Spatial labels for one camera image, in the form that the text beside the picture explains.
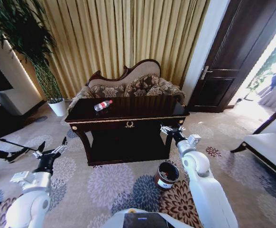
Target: small waste bin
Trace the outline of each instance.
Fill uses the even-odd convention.
[[[159,189],[165,191],[171,189],[178,178],[178,168],[172,163],[165,161],[158,166],[154,181]]]

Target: chair leg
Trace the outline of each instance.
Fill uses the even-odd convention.
[[[240,152],[240,151],[244,151],[246,149],[246,143],[243,142],[242,144],[239,145],[239,147],[237,147],[235,150],[230,151],[231,153],[236,153],[236,152]]]

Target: table drawer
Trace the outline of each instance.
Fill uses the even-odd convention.
[[[108,129],[133,129],[133,128],[160,128],[160,124],[166,126],[176,126],[178,123],[182,124],[185,117],[166,118],[166,119],[133,119],[133,120],[114,120],[103,122],[85,122],[85,123],[71,123],[72,129],[80,131],[90,130],[108,130]]]

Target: baseboard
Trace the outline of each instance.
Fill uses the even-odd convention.
[[[228,105],[225,108],[227,109],[227,108],[234,108],[234,107],[235,107],[235,105],[233,104],[233,105]]]

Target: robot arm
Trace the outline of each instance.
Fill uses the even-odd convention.
[[[182,164],[190,178],[190,190],[200,218],[205,228],[237,228],[237,220],[220,183],[213,177],[209,159],[196,150],[200,136],[192,134],[186,139],[183,127],[171,129],[161,127],[161,131],[172,134],[179,150]]]
[[[45,214],[50,206],[51,177],[56,158],[67,148],[64,138],[62,145],[42,153],[45,142],[33,154],[40,160],[33,171],[16,173],[11,182],[22,186],[23,195],[10,206],[6,214],[6,228],[42,228]]]

